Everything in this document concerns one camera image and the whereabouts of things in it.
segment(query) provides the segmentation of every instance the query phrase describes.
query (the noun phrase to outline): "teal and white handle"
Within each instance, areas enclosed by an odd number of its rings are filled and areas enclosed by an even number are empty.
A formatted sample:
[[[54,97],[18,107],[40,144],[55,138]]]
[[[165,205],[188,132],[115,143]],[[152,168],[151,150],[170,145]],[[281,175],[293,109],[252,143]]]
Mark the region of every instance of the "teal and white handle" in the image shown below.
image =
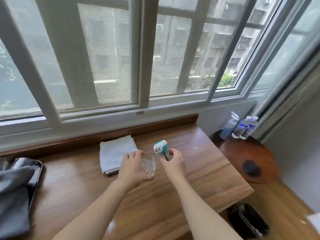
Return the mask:
[[[155,143],[153,146],[153,150],[155,153],[162,154],[167,161],[171,159],[171,156],[169,155],[169,152],[168,152],[168,143],[165,140],[161,140]]]

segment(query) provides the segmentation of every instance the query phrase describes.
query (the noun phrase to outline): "brown round table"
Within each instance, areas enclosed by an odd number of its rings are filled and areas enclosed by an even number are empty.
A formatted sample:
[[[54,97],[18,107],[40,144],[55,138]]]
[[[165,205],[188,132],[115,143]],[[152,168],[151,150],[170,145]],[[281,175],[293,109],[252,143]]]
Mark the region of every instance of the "brown round table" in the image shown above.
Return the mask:
[[[220,132],[215,132],[211,141],[246,181],[262,184],[279,178],[276,159],[262,143],[251,136],[242,140],[230,135],[224,140]]]

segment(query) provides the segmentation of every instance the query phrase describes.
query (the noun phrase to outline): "person's left hand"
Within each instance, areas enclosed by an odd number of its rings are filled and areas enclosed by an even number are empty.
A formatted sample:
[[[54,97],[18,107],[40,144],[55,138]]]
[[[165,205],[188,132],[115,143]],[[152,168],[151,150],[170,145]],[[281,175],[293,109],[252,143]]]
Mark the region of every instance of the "person's left hand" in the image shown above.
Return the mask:
[[[151,181],[153,177],[146,174],[142,170],[141,156],[144,155],[142,150],[137,150],[123,156],[121,166],[119,169],[117,181],[126,187],[127,190],[131,190],[138,187],[145,181]]]

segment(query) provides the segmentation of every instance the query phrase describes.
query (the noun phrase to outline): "wooden floor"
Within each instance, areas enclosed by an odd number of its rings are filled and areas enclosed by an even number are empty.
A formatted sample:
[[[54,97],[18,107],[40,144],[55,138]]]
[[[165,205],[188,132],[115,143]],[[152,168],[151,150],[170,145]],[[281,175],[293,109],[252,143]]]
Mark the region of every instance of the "wooden floor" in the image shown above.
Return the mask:
[[[306,218],[313,211],[282,181],[250,185],[255,192],[243,202],[252,205],[270,227],[270,234],[261,239],[320,240],[319,234]],[[190,232],[179,238],[192,239]]]

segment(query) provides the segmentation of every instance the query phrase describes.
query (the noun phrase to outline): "hand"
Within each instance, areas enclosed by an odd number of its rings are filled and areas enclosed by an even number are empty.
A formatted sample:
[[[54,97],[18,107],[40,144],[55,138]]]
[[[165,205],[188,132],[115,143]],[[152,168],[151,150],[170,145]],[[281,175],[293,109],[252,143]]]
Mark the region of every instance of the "hand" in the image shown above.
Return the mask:
[[[169,149],[169,154],[173,155],[170,161],[161,157],[160,161],[164,167],[164,171],[174,185],[179,180],[185,180],[186,166],[184,165],[184,158],[177,149]]]
[[[126,187],[128,191],[138,187],[145,181],[151,181],[153,177],[142,170],[141,156],[144,155],[142,150],[138,150],[123,156],[119,169],[117,181]]]

